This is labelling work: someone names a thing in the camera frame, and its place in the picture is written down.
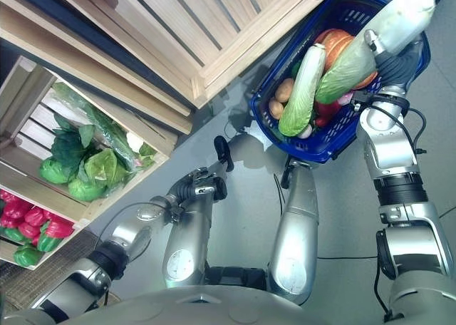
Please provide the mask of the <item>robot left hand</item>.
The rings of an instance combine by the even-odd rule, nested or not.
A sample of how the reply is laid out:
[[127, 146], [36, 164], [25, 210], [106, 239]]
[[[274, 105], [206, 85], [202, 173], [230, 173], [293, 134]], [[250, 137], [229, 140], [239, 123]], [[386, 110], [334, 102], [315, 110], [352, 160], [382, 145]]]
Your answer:
[[224, 179], [215, 172], [200, 167], [178, 180], [168, 195], [172, 195], [178, 205], [203, 195], [212, 195], [212, 200], [218, 202], [227, 197], [227, 186]]

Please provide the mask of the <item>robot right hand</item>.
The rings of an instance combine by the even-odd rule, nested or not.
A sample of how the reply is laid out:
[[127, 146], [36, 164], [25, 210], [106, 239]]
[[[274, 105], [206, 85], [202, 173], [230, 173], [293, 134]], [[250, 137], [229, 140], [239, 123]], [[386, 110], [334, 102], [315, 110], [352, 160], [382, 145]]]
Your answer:
[[373, 54], [377, 72], [381, 77], [382, 89], [404, 96], [415, 78], [416, 68], [423, 48], [421, 38], [419, 36], [414, 38], [405, 47], [403, 54], [393, 55], [386, 50], [374, 30], [366, 30], [363, 37]]

